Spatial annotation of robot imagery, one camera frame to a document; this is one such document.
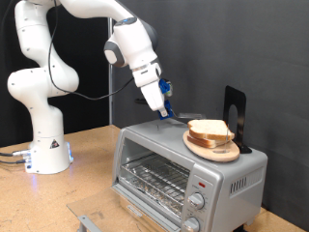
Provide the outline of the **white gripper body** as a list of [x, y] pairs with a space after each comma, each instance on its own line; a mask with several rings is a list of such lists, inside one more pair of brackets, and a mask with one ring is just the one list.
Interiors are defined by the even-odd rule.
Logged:
[[164, 96], [159, 87], [160, 65], [158, 63], [149, 64], [145, 69], [134, 71], [132, 74], [136, 86], [141, 90], [150, 109], [166, 113]]

